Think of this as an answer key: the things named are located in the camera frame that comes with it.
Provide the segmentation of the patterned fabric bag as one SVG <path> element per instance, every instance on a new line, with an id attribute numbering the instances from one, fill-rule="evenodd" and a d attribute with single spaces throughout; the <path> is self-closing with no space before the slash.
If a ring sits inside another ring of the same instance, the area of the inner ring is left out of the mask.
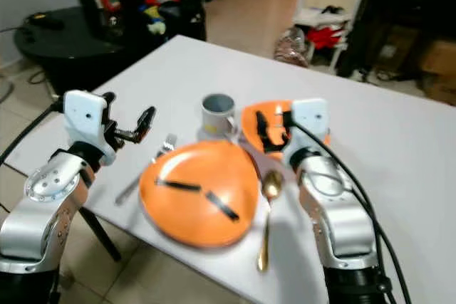
<path id="1" fill-rule="evenodd" d="M 306 68 L 307 50 L 305 33 L 299 27 L 287 28 L 276 42 L 273 58 L 277 62 L 289 63 Z"/>

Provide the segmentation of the grey white mug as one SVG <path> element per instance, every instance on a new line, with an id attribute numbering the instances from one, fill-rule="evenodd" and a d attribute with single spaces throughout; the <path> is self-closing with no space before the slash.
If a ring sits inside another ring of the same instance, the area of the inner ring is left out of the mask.
<path id="1" fill-rule="evenodd" d="M 237 138 L 239 126 L 235 118 L 234 99 L 224 93 L 212 93 L 202 99 L 202 131 L 212 138 Z"/>

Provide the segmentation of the orange plastic plate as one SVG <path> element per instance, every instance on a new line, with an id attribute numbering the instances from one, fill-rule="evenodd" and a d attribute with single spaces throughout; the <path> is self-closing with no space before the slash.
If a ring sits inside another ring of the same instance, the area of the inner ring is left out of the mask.
<path id="1" fill-rule="evenodd" d="M 193 248 L 222 248 L 253 226 L 259 174 L 253 157 L 234 142 L 193 142 L 146 168 L 139 202 L 164 236 Z"/>

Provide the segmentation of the black round side table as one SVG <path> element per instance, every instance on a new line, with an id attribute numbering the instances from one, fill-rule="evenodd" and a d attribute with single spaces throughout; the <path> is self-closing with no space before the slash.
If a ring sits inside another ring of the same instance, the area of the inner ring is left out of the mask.
<path id="1" fill-rule="evenodd" d="M 87 22 L 83 8 L 49 11 L 65 22 L 60 31 L 25 24 L 14 34 L 14 46 L 23 57 L 42 67 L 56 93 L 68 90 L 97 90 L 167 41 L 165 34 L 147 30 L 149 20 L 137 7 L 123 14 L 120 38 L 110 40 Z"/>

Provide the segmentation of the silver metal fork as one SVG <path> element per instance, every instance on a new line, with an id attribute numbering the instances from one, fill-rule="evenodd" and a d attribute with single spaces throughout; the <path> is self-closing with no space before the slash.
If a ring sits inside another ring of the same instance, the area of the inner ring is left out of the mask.
<path id="1" fill-rule="evenodd" d="M 164 154 L 169 153 L 170 151 L 173 151 L 177 141 L 178 137 L 174 134 L 169 134 L 166 136 L 160 145 L 160 148 L 157 151 L 156 155 L 154 155 L 153 158 L 150 158 L 149 164 L 140 170 L 139 176 L 133 181 L 133 183 L 128 184 L 128 186 L 116 196 L 116 199 L 114 201 L 115 206 L 122 206 L 130 198 L 133 191 L 136 190 L 136 188 L 139 186 L 139 181 L 141 180 L 141 176 L 145 170 L 151 167 L 151 165 L 154 165 L 157 158 L 162 157 Z"/>

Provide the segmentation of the red cloth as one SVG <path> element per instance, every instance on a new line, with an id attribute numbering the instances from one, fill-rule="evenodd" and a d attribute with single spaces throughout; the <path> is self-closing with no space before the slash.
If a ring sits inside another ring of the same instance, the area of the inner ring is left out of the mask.
<path id="1" fill-rule="evenodd" d="M 344 28 L 310 28 L 306 32 L 306 40 L 313 45 L 315 50 L 329 49 L 336 46 L 345 37 Z"/>

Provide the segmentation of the black shelf unit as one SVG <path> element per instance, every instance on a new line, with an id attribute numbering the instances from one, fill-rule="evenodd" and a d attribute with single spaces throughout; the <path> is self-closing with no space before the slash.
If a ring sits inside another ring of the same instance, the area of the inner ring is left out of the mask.
<path id="1" fill-rule="evenodd" d="M 436 39 L 456 40 L 456 0 L 361 0 L 348 40 L 348 50 L 336 67 L 338 76 L 368 72 L 381 44 L 394 26 L 417 30 L 417 41 L 404 63 L 407 78 L 419 73 L 425 48 Z"/>

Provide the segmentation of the white shelf rack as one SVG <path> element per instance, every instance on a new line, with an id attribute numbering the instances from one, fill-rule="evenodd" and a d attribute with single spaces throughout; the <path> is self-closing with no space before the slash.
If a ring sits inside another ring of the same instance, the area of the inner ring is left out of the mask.
<path id="1" fill-rule="evenodd" d="M 332 28 L 344 28 L 345 37 L 329 49 L 315 50 L 312 44 L 306 40 L 307 50 L 305 53 L 309 65 L 326 66 L 332 70 L 338 67 L 343 53 L 348 50 L 348 40 L 354 31 L 353 15 L 349 14 L 343 7 L 308 7 L 299 9 L 293 17 L 294 27 L 299 27 L 306 37 L 306 32 L 310 28 L 322 28 L 331 26 Z"/>

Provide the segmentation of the small black device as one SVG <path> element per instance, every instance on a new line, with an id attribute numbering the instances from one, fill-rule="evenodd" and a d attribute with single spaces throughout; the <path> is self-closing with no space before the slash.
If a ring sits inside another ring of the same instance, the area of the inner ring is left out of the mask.
<path id="1" fill-rule="evenodd" d="M 65 22 L 55 18 L 48 12 L 36 12 L 26 18 L 25 24 L 35 28 L 44 28 L 45 30 L 60 31 L 66 27 Z"/>

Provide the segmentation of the yellow blue toy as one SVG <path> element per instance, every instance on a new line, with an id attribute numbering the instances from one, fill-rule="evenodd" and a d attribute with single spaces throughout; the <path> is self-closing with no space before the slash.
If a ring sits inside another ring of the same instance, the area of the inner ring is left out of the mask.
<path id="1" fill-rule="evenodd" d="M 141 10 L 147 17 L 147 30 L 153 35 L 163 35 L 167 31 L 165 18 L 160 14 L 159 7 L 146 6 Z"/>

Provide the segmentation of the black table leg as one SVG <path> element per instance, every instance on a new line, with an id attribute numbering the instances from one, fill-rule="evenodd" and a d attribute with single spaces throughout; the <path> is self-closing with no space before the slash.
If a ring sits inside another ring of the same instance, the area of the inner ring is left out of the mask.
<path id="1" fill-rule="evenodd" d="M 114 261 L 121 261 L 121 259 L 123 259 L 123 256 L 121 256 L 110 236 L 107 234 L 107 232 L 105 232 L 105 229 L 101 225 L 100 220 L 98 220 L 98 217 L 88 209 L 85 209 L 85 207 L 79 209 L 79 214 L 81 214 L 89 226 L 89 229 L 94 233 L 95 238 L 98 240 L 98 242 L 100 242 L 101 246 L 103 246 L 105 252 L 107 252 Z"/>

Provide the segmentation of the brown cardboard box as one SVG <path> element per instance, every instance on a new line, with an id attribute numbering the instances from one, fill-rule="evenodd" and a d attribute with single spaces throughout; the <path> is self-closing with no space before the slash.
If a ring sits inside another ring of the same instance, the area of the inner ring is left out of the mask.
<path id="1" fill-rule="evenodd" d="M 398 72 L 408 51 L 413 47 L 417 35 L 414 33 L 391 33 L 381 44 L 374 69 L 379 72 Z"/>
<path id="2" fill-rule="evenodd" d="M 456 41 L 436 40 L 420 64 L 421 89 L 434 101 L 456 107 Z"/>

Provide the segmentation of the gold metal spoon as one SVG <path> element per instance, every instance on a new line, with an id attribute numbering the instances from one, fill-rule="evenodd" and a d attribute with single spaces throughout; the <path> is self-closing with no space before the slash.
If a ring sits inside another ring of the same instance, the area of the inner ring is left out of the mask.
<path id="1" fill-rule="evenodd" d="M 270 239 L 270 221 L 271 221 L 271 203 L 282 194 L 284 183 L 283 174 L 276 170 L 267 172 L 261 181 L 261 194 L 266 200 L 265 222 L 263 229 L 263 240 L 261 240 L 261 249 L 257 259 L 257 269 L 263 273 L 269 268 L 269 239 Z"/>

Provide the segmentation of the black bag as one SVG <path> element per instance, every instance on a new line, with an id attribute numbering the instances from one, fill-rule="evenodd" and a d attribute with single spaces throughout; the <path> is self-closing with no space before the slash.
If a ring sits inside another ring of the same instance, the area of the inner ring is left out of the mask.
<path id="1" fill-rule="evenodd" d="M 204 0 L 164 1 L 157 11 L 163 17 L 164 34 L 168 39 L 185 35 L 200 41 L 207 40 Z"/>

